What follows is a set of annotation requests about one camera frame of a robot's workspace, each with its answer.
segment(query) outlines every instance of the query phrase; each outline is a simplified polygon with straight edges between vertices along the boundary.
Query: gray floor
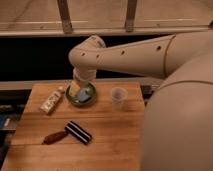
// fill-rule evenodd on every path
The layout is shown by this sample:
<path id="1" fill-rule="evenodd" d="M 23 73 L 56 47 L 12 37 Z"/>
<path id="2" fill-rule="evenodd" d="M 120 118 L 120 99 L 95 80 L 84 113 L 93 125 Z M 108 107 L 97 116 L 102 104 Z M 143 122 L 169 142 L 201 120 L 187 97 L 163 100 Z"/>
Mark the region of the gray floor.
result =
<path id="1" fill-rule="evenodd" d="M 73 27 L 123 29 L 127 0 L 68 0 Z M 212 0 L 138 0 L 135 28 L 206 26 L 213 20 Z M 56 0 L 1 0 L 0 33 L 62 32 Z"/>

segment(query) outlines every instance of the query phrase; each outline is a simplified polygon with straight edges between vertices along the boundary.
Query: striped object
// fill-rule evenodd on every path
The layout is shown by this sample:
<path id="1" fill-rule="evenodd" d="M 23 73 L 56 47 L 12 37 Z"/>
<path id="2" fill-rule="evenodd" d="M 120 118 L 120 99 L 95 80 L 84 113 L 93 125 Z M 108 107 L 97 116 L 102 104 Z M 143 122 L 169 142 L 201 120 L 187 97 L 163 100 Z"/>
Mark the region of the striped object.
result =
<path id="1" fill-rule="evenodd" d="M 64 129 L 85 145 L 89 144 L 92 140 L 92 135 L 73 121 L 70 121 Z"/>

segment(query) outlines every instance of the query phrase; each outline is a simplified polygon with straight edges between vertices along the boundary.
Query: wooden cutting board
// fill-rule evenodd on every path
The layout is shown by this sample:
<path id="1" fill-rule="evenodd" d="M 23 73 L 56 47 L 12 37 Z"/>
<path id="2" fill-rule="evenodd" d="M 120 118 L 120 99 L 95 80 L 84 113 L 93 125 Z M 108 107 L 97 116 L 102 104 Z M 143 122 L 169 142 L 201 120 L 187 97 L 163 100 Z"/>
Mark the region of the wooden cutting board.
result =
<path id="1" fill-rule="evenodd" d="M 3 171 L 137 171 L 144 102 L 138 82 L 93 82 L 97 99 L 78 108 L 64 96 L 51 115 L 40 105 L 59 86 L 35 84 L 5 158 Z M 122 110 L 112 106 L 110 90 L 128 92 Z M 64 130 L 69 121 L 87 130 L 93 139 L 85 146 L 72 135 L 52 145 L 42 145 L 45 136 Z"/>

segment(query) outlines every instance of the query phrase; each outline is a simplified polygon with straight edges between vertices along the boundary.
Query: brown food item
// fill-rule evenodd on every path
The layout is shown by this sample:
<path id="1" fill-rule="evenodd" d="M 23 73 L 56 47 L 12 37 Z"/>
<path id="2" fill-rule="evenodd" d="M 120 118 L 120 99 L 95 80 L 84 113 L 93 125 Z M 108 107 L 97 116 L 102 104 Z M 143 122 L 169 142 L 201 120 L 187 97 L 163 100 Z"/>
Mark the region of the brown food item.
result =
<path id="1" fill-rule="evenodd" d="M 53 134 L 50 134 L 48 136 L 46 136 L 44 138 L 44 141 L 42 144 L 53 144 L 55 143 L 56 141 L 59 141 L 61 139 L 63 139 L 64 137 L 67 136 L 67 132 L 65 131 L 60 131 L 60 132 L 56 132 L 56 133 L 53 133 Z"/>

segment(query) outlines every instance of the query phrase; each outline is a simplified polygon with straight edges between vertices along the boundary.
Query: metal bar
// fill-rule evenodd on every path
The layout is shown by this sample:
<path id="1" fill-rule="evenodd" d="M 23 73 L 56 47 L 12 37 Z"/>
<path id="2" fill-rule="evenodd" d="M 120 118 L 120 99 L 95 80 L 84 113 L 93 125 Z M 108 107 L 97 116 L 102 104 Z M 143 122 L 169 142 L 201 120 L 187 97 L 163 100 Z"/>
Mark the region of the metal bar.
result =
<path id="1" fill-rule="evenodd" d="M 125 21 L 126 32 L 132 32 L 134 30 L 136 7 L 137 7 L 137 0 L 128 0 L 126 21 Z"/>
<path id="2" fill-rule="evenodd" d="M 62 28 L 65 34 L 70 34 L 73 31 L 72 23 L 69 14 L 67 0 L 57 0 L 59 13 L 62 21 Z"/>

